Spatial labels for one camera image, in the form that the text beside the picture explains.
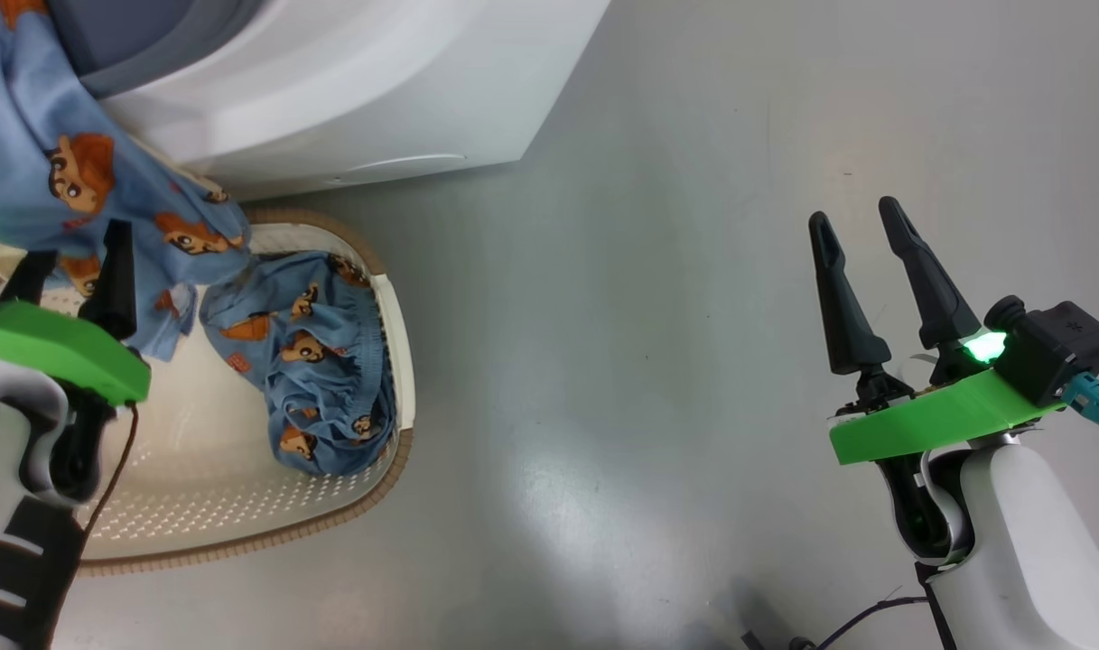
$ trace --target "gray floor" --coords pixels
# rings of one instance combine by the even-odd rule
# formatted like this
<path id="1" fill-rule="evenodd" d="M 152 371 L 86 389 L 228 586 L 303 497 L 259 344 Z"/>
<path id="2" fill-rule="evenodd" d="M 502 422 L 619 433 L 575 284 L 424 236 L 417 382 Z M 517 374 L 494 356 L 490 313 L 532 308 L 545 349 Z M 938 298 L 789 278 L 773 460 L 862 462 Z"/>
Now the gray floor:
<path id="1" fill-rule="evenodd" d="M 349 526 L 76 584 L 62 649 L 771 648 L 901 585 L 839 467 L 806 218 L 833 217 L 896 359 L 896 194 L 977 311 L 1099 317 L 1099 1 L 614 0 L 520 164 L 296 197 L 388 263 L 418 441 Z M 1099 431 L 1029 436 L 1099 542 Z M 897 609 L 840 648 L 937 647 Z"/>

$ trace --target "green led light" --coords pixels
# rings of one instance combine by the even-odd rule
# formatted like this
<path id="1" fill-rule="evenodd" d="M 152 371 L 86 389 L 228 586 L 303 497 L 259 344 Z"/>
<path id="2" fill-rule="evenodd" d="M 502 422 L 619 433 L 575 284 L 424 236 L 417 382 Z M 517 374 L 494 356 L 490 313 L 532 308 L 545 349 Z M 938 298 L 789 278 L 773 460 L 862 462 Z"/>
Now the green led light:
<path id="1" fill-rule="evenodd" d="M 966 341 L 966 351 L 983 363 L 990 363 L 995 359 L 999 359 L 1002 354 L 1002 350 L 1006 350 L 1003 342 L 1007 341 L 1007 334 L 1002 332 L 987 332 L 977 339 L 972 339 Z"/>

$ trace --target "green plastic mount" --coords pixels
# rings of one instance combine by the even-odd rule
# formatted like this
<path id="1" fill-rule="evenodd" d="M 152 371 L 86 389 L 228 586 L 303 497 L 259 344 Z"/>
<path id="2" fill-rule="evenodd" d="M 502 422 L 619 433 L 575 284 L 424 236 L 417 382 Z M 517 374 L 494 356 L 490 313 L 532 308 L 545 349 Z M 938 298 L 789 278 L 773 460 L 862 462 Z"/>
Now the green plastic mount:
<path id="1" fill-rule="evenodd" d="M 830 431 L 830 443 L 839 464 L 881 461 L 1007 431 L 1061 407 L 1036 407 L 990 370 L 837 425 Z"/>
<path id="2" fill-rule="evenodd" d="M 98 324 L 26 301 L 0 305 L 0 360 L 90 388 L 112 406 L 148 398 L 152 371 Z"/>

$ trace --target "black strap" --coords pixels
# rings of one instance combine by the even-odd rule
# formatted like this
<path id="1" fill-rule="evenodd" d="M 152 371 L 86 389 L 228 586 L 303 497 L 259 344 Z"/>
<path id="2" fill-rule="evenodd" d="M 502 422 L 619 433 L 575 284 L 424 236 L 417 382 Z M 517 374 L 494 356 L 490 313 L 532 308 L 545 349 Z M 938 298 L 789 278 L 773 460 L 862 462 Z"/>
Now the black strap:
<path id="1" fill-rule="evenodd" d="M 0 637 L 23 650 L 44 649 L 79 569 L 84 531 L 66 507 L 25 496 L 5 533 L 41 547 L 43 555 L 0 541 L 0 588 L 26 601 L 23 607 L 0 602 Z"/>
<path id="2" fill-rule="evenodd" d="M 41 564 L 26 548 L 0 541 L 0 588 L 25 599 L 40 580 Z"/>

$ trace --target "cartoon character print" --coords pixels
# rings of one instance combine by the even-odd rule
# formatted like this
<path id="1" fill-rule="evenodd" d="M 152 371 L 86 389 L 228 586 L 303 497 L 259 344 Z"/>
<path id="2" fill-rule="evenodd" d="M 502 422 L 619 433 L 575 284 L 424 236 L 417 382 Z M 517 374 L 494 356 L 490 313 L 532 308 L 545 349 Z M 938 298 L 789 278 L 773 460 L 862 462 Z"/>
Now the cartoon character print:
<path id="1" fill-rule="evenodd" d="M 87 258 L 60 255 L 58 266 L 66 273 L 67 279 L 71 280 L 75 290 L 79 291 L 86 299 L 90 299 L 91 294 L 96 293 L 96 280 L 99 279 L 98 255 L 87 256 Z"/>
<path id="2" fill-rule="evenodd" d="M 280 436 L 280 449 L 288 453 L 300 453 L 306 461 L 312 461 L 312 452 L 317 449 L 317 437 L 289 425 Z"/>
<path id="3" fill-rule="evenodd" d="M 0 0 L 0 13 L 9 30 L 15 32 L 20 13 L 36 12 L 47 15 L 47 5 L 43 0 Z"/>
<path id="4" fill-rule="evenodd" d="M 244 235 L 229 240 L 223 234 L 213 233 L 206 222 L 189 223 L 174 211 L 156 214 L 156 228 L 165 234 L 165 242 L 185 251 L 189 255 L 222 254 L 227 249 L 244 245 Z"/>
<path id="5" fill-rule="evenodd" d="M 373 437 L 373 418 L 370 416 L 360 417 L 360 419 L 355 420 L 352 423 L 352 432 L 356 433 L 356 440 L 352 441 L 353 444 L 359 444 L 363 441 L 367 441 Z"/>
<path id="6" fill-rule="evenodd" d="M 89 214 L 65 223 L 66 230 L 88 223 L 103 209 L 108 194 L 115 186 L 112 174 L 114 148 L 115 143 L 107 135 L 81 133 L 70 140 L 67 135 L 58 136 L 57 147 L 45 152 L 51 164 L 47 174 L 51 196 L 75 211 Z"/>
<path id="7" fill-rule="evenodd" d="M 289 405 L 288 406 L 288 411 L 289 412 L 297 412 L 298 409 L 295 406 Z M 306 417 L 307 420 L 315 420 L 317 416 L 321 415 L 321 411 L 318 410 L 318 408 L 314 407 L 314 406 L 308 406 L 308 407 L 304 407 L 304 408 L 300 408 L 299 411 L 301 412 L 301 416 Z"/>
<path id="8" fill-rule="evenodd" d="M 224 362 L 227 363 L 229 367 L 236 371 L 236 373 L 240 373 L 241 375 L 252 371 L 252 363 L 248 362 L 247 357 L 238 353 L 238 351 L 234 351 L 234 353 L 225 359 Z"/>
<path id="9" fill-rule="evenodd" d="M 220 337 L 233 341 L 264 341 L 271 332 L 271 317 L 276 311 L 260 311 L 249 315 L 244 320 L 220 330 Z"/>
<path id="10" fill-rule="evenodd" d="M 156 299 L 155 305 L 156 311 L 169 311 L 175 320 L 179 320 L 180 310 L 176 307 L 176 300 L 173 300 L 173 291 L 170 289 L 165 289 L 159 293 L 158 299 Z"/>
<path id="11" fill-rule="evenodd" d="M 297 301 L 293 301 L 291 319 L 297 320 L 302 316 L 312 316 L 312 306 L 319 297 L 321 297 L 321 285 L 309 284 L 309 288 L 304 289 L 300 297 L 297 297 Z"/>
<path id="12" fill-rule="evenodd" d="M 335 275 L 340 275 L 340 277 L 342 277 L 343 280 L 346 280 L 349 285 L 354 285 L 354 287 L 360 287 L 364 289 L 370 287 L 368 278 L 364 276 L 364 273 L 360 272 L 355 264 L 349 262 L 349 260 L 343 258 L 338 254 L 329 255 L 329 268 L 331 268 Z"/>
<path id="13" fill-rule="evenodd" d="M 223 189 L 208 189 L 208 194 L 203 196 L 203 201 L 207 203 L 220 205 L 231 201 L 232 197 Z"/>
<path id="14" fill-rule="evenodd" d="M 309 363 L 321 363 L 325 359 L 326 346 L 321 344 L 315 337 L 304 330 L 298 330 L 292 334 L 292 344 L 280 350 L 280 357 L 286 363 L 295 361 L 307 361 Z"/>

